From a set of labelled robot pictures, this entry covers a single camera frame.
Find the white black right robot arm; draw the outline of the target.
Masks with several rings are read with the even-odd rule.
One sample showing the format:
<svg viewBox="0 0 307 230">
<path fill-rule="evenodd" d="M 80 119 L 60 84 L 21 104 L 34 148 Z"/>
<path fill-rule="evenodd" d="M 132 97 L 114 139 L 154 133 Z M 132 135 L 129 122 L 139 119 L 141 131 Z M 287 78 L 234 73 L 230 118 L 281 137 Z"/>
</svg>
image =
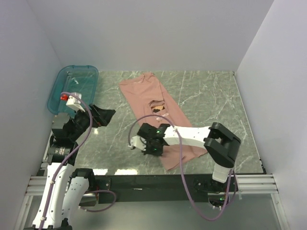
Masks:
<svg viewBox="0 0 307 230">
<path fill-rule="evenodd" d="M 183 127 L 161 124 L 158 128 L 144 123 L 130 139 L 131 149 L 138 148 L 145 155 L 162 156 L 165 146 L 185 145 L 207 150 L 215 162 L 211 187 L 222 191 L 227 186 L 229 172 L 234 168 L 241 140 L 224 125 Z"/>
</svg>

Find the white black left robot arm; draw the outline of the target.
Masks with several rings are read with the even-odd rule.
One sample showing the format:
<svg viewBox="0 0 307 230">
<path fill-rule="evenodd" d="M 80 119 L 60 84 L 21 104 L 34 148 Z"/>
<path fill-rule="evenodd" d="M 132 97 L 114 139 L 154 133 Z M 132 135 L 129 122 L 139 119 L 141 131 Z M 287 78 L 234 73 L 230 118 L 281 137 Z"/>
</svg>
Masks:
<svg viewBox="0 0 307 230">
<path fill-rule="evenodd" d="M 74 168 L 80 147 L 77 139 L 91 128 L 106 127 L 116 111 L 94 104 L 89 108 L 73 116 L 55 116 L 47 149 L 46 184 L 31 230 L 71 230 L 71 218 L 83 195 L 97 189 L 92 169 Z"/>
</svg>

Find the pink t shirt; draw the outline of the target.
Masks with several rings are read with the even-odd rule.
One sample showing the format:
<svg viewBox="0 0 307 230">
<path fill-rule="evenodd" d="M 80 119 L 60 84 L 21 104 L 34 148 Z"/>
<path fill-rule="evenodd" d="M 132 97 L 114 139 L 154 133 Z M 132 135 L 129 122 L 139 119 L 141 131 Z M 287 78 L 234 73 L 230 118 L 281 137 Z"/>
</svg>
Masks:
<svg viewBox="0 0 307 230">
<path fill-rule="evenodd" d="M 122 80 L 119 88 L 128 101 L 135 117 L 157 114 L 168 118 L 174 125 L 181 127 L 192 127 L 191 122 L 179 108 L 178 104 L 167 92 L 162 83 L 151 72 L 143 73 L 140 76 Z M 147 117 L 139 121 L 159 127 L 162 123 L 168 123 L 159 117 Z M 207 153 L 207 150 L 183 145 L 182 162 L 186 163 L 194 158 Z M 179 145 L 166 146 L 163 154 L 159 157 L 166 170 L 172 170 L 179 166 Z"/>
</svg>

